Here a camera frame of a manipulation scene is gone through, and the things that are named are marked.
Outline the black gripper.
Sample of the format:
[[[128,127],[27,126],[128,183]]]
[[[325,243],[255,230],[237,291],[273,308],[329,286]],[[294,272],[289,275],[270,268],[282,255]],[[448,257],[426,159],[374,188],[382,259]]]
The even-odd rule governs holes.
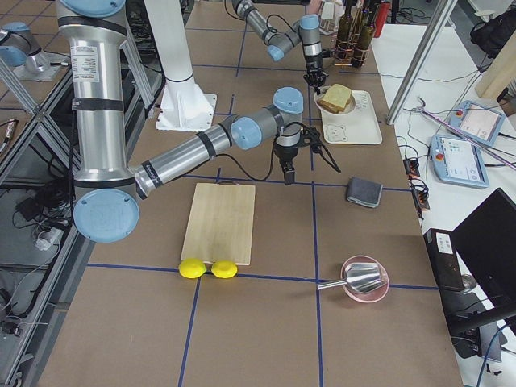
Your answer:
[[[317,55],[304,55],[306,62],[306,74],[303,76],[306,83],[314,87],[317,95],[321,94],[327,73],[323,69],[323,58],[328,58],[329,52],[321,52]]]
[[[317,147],[321,143],[319,131],[304,124],[289,124],[278,132],[273,141],[273,155],[282,163],[285,185],[295,182],[295,168],[292,162],[298,154],[298,149],[307,146]]]

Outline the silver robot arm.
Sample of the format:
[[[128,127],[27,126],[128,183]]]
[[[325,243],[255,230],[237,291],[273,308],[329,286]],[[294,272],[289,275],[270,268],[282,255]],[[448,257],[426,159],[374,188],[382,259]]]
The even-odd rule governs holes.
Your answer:
[[[73,221],[97,243],[126,238],[139,220],[139,200],[231,146],[248,150],[271,140],[285,183],[292,184],[298,149],[318,142],[318,132],[302,123],[302,93],[292,87],[280,88],[271,104],[256,113],[213,123],[215,96],[204,94],[194,80],[179,2],[148,1],[145,7],[165,78],[160,117],[168,129],[191,130],[193,137],[132,169],[127,164],[120,64],[120,48],[129,36],[125,4],[56,4],[59,30],[70,46],[81,156],[73,180]]]
[[[268,54],[278,62],[298,44],[302,45],[302,52],[306,63],[306,74],[303,76],[308,86],[320,94],[325,85],[327,73],[323,69],[323,58],[327,50],[323,49],[317,14],[303,15],[287,30],[279,32],[274,28],[255,7],[253,1],[232,1],[235,13],[242,18],[249,27],[261,38],[267,46]]]

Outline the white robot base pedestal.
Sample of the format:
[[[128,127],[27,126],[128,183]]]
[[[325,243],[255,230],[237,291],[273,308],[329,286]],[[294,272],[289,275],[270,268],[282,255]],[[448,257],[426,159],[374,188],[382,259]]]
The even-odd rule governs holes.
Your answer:
[[[162,131],[210,128],[217,96],[203,93],[194,79],[180,3],[150,0],[144,4],[166,80],[156,128]]]

